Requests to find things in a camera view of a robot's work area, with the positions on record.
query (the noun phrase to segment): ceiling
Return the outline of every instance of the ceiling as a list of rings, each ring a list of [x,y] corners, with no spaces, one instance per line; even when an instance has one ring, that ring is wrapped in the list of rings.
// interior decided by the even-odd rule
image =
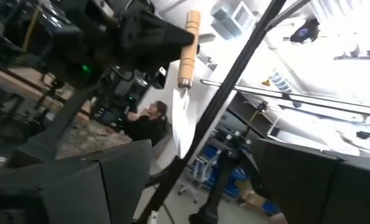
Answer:
[[[264,13],[269,4],[269,1],[264,0],[204,0],[202,2],[199,0],[154,0],[158,15],[181,27],[185,25],[189,10],[201,11],[200,34],[216,36],[213,41],[201,44],[201,51],[203,55],[209,56],[212,62],[217,63],[218,68],[223,63],[233,64],[252,29],[248,29],[243,32],[243,35],[233,39],[222,38],[221,33],[217,32],[217,29],[212,25],[216,19],[211,13],[213,14],[221,8],[230,11],[237,8],[241,2],[252,12],[255,21]],[[295,2],[296,0],[288,0],[283,10]],[[265,86],[262,84],[274,73],[279,73],[292,89],[292,93],[370,105],[370,73],[366,72],[366,68],[370,68],[370,60],[333,60],[338,52],[344,52],[344,48],[346,48],[343,44],[344,39],[339,38],[337,30],[335,30],[338,29],[340,24],[350,24],[347,26],[348,28],[358,27],[360,29],[361,26],[355,25],[355,18],[358,19],[358,24],[362,22],[364,24],[369,22],[370,24],[370,16],[365,16],[362,19],[359,16],[363,10],[370,12],[370,1],[368,1],[368,7],[359,7],[361,10],[352,9],[345,13],[346,10],[340,9],[345,4],[355,7],[355,2],[360,1],[312,0],[310,4],[307,4],[267,34],[265,41],[257,49],[243,72],[240,85],[279,91],[275,85]],[[325,38],[318,38],[313,43],[303,45],[294,45],[283,40],[283,37],[291,36],[302,26],[306,19],[314,17],[320,23],[319,36],[324,35]],[[355,30],[347,30],[347,32],[349,34],[355,32]],[[306,119],[298,119],[299,114],[294,115],[288,113],[288,111],[283,113],[280,106],[294,108],[291,102],[261,98],[255,95],[245,95],[245,97],[254,105],[258,105],[261,101],[268,101],[269,111],[266,116],[272,122],[280,117],[281,119],[277,123],[280,129],[316,142],[325,144],[330,142],[339,151],[344,147],[351,147],[349,145],[344,146],[343,138],[345,138],[345,134],[338,135],[338,129],[333,127],[334,121],[336,122],[335,127],[338,126],[337,124],[342,124],[342,121],[338,121],[339,119],[347,122],[370,121],[370,118],[366,119],[365,116],[356,113],[303,105],[300,111],[309,114],[311,112],[317,115],[323,114],[333,118],[325,118],[323,119],[324,122],[317,123],[314,115],[310,115]],[[327,129],[328,127],[331,128],[331,131],[325,133],[321,131],[321,129]]]

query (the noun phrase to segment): chair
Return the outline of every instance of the chair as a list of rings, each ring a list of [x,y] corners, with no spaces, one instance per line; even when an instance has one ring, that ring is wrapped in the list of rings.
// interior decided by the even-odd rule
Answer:
[[[203,156],[198,156],[195,159],[194,167],[188,167],[191,170],[192,176],[189,184],[181,184],[181,189],[178,195],[189,191],[193,197],[193,202],[198,203],[198,191],[203,186],[204,182],[211,176],[213,166],[216,164],[221,151],[217,151],[216,155],[210,160]]]

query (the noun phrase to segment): floor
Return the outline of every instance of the floor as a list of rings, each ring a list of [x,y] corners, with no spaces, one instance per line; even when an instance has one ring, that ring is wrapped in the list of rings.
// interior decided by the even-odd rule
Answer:
[[[155,164],[151,167],[151,173],[158,172],[158,168]],[[188,216],[190,214],[196,213],[198,208],[203,205],[206,201],[208,192],[206,190],[199,193],[200,202],[199,204],[194,204],[193,199],[189,194],[183,194],[179,196],[177,194],[180,183],[184,182],[184,178],[179,181],[175,186],[173,191],[169,194],[165,201],[165,205],[168,208],[175,224],[188,224]],[[143,191],[141,200],[139,201],[138,208],[135,212],[134,218],[137,218],[143,208],[146,206],[147,202],[154,193],[154,188],[150,187]],[[235,203],[229,203],[226,200],[222,200],[220,203],[219,211],[219,222],[221,224],[268,224],[268,219],[266,216],[259,212],[252,211],[250,208],[241,208]],[[159,211],[159,217],[157,220],[158,224],[171,224],[170,218],[164,208]]]

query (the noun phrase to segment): desk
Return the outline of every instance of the desk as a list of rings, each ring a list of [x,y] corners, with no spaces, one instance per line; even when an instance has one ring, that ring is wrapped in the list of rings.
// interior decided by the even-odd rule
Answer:
[[[27,79],[28,81],[42,87],[46,88],[46,86],[40,81],[41,74],[37,71],[35,71],[32,68],[13,68],[11,69],[12,72],[18,74],[19,76]],[[36,90],[32,88],[31,86],[20,82],[19,80],[16,80],[15,78],[5,74],[4,72],[0,71],[0,86],[3,86],[7,90],[16,93],[18,95],[23,96],[24,98],[28,98],[30,100],[37,101],[43,93],[39,90]],[[60,96],[67,100],[71,97],[72,91],[65,91]],[[60,110],[63,107],[63,104],[53,100],[51,98],[47,98],[44,100],[43,105],[46,107],[52,106],[51,111],[56,113],[58,110]],[[91,103],[87,101],[83,107],[83,111],[90,112],[91,111]],[[77,119],[82,124],[87,124],[90,121],[90,118],[82,113],[77,114]]]

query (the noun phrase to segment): woman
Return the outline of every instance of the woman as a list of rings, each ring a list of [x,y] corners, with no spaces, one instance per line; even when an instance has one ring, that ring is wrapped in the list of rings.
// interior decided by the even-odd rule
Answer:
[[[167,105],[161,101],[152,103],[146,114],[137,115],[129,112],[128,123],[123,130],[133,141],[150,139],[152,146],[164,138],[167,130]]]

